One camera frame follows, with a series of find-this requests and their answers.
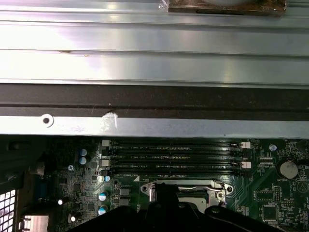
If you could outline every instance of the metal grille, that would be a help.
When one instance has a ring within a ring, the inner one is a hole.
[[[15,190],[0,195],[0,232],[13,231]]]

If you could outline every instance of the motherboard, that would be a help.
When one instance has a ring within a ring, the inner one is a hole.
[[[65,232],[122,205],[155,201],[155,184],[204,212],[220,205],[283,231],[309,231],[308,141],[284,139],[54,139],[38,202]]]

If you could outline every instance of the black strip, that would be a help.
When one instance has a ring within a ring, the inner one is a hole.
[[[309,90],[0,84],[1,116],[309,120]]]

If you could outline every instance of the green circuit board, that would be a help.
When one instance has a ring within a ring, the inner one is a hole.
[[[307,148],[300,150],[298,144],[283,139],[55,140],[46,162],[57,168],[45,169],[42,179],[50,186],[45,197],[68,196],[70,202],[57,209],[50,230],[67,231],[97,217],[101,208],[147,208],[150,196],[143,186],[152,181],[218,180],[233,187],[225,207],[274,227],[309,231],[309,158]],[[86,164],[79,162],[83,149]],[[106,193],[104,201],[101,193]],[[210,205],[207,194],[181,197],[198,199],[200,208]],[[72,211],[82,217],[69,222]]]

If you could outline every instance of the metal sheet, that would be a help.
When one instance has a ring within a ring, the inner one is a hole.
[[[308,88],[309,0],[282,18],[159,5],[0,0],[0,82]]]
[[[302,138],[309,139],[309,122],[104,117],[0,116],[2,134],[85,135],[166,138]]]

